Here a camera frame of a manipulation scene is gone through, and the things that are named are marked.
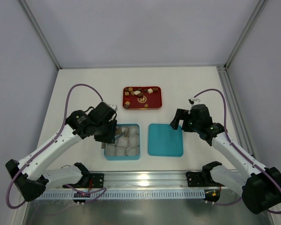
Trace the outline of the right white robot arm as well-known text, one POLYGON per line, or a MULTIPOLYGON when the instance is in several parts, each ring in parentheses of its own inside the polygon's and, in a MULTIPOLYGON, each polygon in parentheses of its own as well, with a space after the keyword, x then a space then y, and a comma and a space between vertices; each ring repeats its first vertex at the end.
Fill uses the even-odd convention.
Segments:
POLYGON ((224 126, 214 123, 204 104, 193 105, 190 110, 177 109, 172 129, 182 122, 182 130, 197 133, 211 147, 223 154, 236 168, 230 171, 214 161, 202 167, 202 178, 208 185, 219 183, 238 194, 247 209, 259 214, 281 203, 281 173, 258 162, 238 144, 228 139, 224 126))

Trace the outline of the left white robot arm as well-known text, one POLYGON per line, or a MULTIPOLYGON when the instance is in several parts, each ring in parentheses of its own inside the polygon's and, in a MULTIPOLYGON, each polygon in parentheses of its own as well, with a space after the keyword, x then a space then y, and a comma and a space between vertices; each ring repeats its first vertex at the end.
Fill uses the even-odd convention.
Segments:
POLYGON ((62 186, 86 188, 91 173, 82 163, 75 163, 61 169, 48 167, 69 148, 88 137, 95 141, 114 144, 117 130, 117 106, 105 102, 92 107, 89 113, 77 110, 64 121, 60 131, 47 142, 17 161, 9 160, 5 167, 12 185, 15 185, 25 202, 37 199, 47 189, 62 186))

